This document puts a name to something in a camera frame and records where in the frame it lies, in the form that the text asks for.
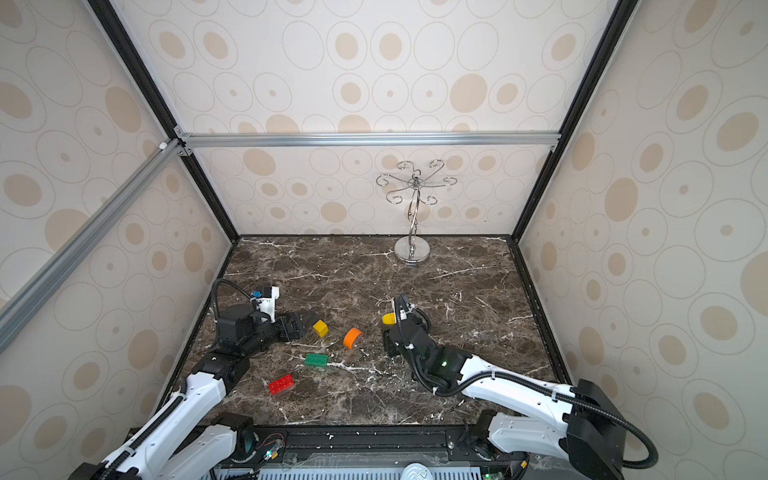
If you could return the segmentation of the yellow square lego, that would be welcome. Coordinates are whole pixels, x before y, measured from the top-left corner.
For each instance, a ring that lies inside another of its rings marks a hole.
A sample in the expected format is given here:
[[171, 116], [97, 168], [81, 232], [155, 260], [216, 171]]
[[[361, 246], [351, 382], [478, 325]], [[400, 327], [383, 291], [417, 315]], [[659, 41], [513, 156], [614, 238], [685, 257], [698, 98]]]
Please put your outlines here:
[[397, 323], [396, 315], [392, 312], [385, 314], [382, 317], [382, 323], [384, 325], [395, 325]]
[[320, 338], [324, 338], [329, 333], [328, 325], [322, 320], [318, 320], [313, 324], [313, 330]]

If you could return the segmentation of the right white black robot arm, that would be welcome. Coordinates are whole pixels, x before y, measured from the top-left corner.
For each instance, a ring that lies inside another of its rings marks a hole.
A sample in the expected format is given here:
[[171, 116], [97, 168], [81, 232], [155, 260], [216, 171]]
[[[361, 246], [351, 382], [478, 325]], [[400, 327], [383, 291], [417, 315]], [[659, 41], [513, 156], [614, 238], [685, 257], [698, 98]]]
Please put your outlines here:
[[500, 406], [480, 423], [486, 444], [497, 451], [564, 459], [590, 479], [620, 479], [626, 469], [646, 470], [658, 463], [650, 437], [595, 383], [536, 380], [440, 345], [430, 335], [426, 313], [410, 304], [395, 307], [382, 323], [387, 354], [402, 357], [414, 381], [432, 395], [463, 395]]

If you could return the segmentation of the yellow square lego back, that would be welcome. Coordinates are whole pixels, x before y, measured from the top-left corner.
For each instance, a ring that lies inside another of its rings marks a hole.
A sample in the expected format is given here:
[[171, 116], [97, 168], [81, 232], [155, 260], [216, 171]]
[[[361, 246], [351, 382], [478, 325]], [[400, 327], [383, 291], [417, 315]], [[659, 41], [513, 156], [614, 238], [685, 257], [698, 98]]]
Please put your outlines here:
[[385, 314], [382, 317], [382, 323], [384, 325], [395, 325], [397, 323], [396, 315], [392, 312]]

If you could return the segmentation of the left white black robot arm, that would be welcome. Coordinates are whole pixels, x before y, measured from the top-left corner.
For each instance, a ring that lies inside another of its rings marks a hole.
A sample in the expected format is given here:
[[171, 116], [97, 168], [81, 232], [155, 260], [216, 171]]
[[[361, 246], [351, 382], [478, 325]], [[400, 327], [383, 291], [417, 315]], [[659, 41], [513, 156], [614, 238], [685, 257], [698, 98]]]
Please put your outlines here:
[[262, 450], [253, 419], [223, 413], [199, 422], [231, 393], [250, 359], [275, 343], [303, 338], [319, 317], [312, 311], [276, 313], [269, 299], [214, 311], [216, 340], [184, 386], [134, 435], [97, 464], [83, 463], [72, 479], [198, 479], [220, 462], [244, 462]]

